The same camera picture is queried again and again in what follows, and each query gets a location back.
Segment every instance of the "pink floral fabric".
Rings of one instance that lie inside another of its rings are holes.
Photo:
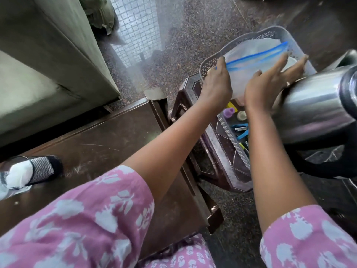
[[[0,268],[133,268],[154,212],[145,181],[121,165],[74,188],[0,238]],[[214,267],[201,236],[147,267]]]
[[[260,254],[268,268],[357,267],[357,245],[318,205],[281,216],[265,232]]]

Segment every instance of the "person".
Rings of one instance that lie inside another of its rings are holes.
[[[270,112],[282,88],[302,76],[307,56],[288,70],[287,54],[258,71],[245,90],[251,175],[271,267],[357,267],[357,245],[317,205],[294,169]],[[154,212],[190,150],[232,96],[224,58],[211,70],[197,101],[157,138],[120,166],[72,189],[0,239],[0,267],[120,267],[137,265]],[[142,267],[215,267],[197,234]]]

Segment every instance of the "hand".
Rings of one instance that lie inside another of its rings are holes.
[[[232,98],[231,78],[223,56],[218,58],[217,69],[211,69],[202,87],[199,102],[213,109],[218,115]]]
[[[248,82],[244,101],[247,114],[252,112],[270,113],[275,99],[280,91],[302,77],[308,56],[304,55],[296,64],[281,72],[288,61],[288,54],[284,53],[275,65],[262,73],[257,71]]]

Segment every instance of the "speckled floor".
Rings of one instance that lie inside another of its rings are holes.
[[[357,0],[112,0],[118,40],[97,36],[98,45],[122,99],[122,108],[160,87],[172,107],[178,86],[201,62],[230,40],[271,25],[288,29],[317,70],[347,49],[357,48]],[[328,152],[315,156],[316,162]],[[303,175],[324,208],[357,209],[339,180]],[[225,222],[215,234],[204,233],[217,267],[264,267],[261,232],[253,193],[234,194],[206,182],[202,187],[219,204]]]

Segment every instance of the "grid pattern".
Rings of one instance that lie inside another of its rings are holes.
[[[155,0],[110,0],[119,19],[120,37],[126,45],[113,45],[126,67],[162,50]]]

